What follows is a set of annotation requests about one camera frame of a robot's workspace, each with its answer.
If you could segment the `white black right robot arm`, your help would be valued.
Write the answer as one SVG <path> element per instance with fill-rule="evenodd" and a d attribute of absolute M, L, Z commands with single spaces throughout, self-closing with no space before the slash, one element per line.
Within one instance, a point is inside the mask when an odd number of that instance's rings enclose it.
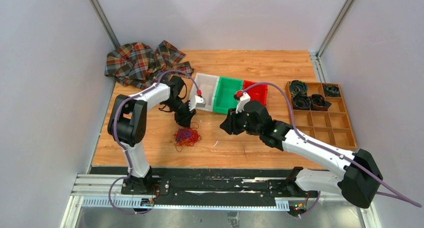
<path fill-rule="evenodd" d="M 285 183 L 292 196 L 310 190 L 324 191 L 339 194 L 357 207 L 368 208 L 383 179 L 370 152 L 344 150 L 312 138 L 288 123 L 272 119 L 258 101 L 248 101 L 240 112 L 229 109 L 220 128 L 229 135 L 245 132 L 258 136 L 266 146 L 300 155 L 327 169 L 295 171 L 295 177 Z"/>

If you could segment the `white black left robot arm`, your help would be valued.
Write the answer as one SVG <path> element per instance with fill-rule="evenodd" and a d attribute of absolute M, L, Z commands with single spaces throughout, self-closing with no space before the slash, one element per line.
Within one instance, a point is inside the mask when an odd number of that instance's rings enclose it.
<path fill-rule="evenodd" d="M 177 125 L 189 128 L 196 111 L 192 101 L 185 102 L 180 97 L 181 90 L 186 87 L 181 77 L 172 76 L 137 94 L 116 97 L 107 131 L 123 149 L 127 163 L 127 176 L 123 179 L 125 189 L 148 194 L 155 187 L 142 143 L 147 130 L 147 114 L 154 106 L 164 105 L 174 113 Z"/>

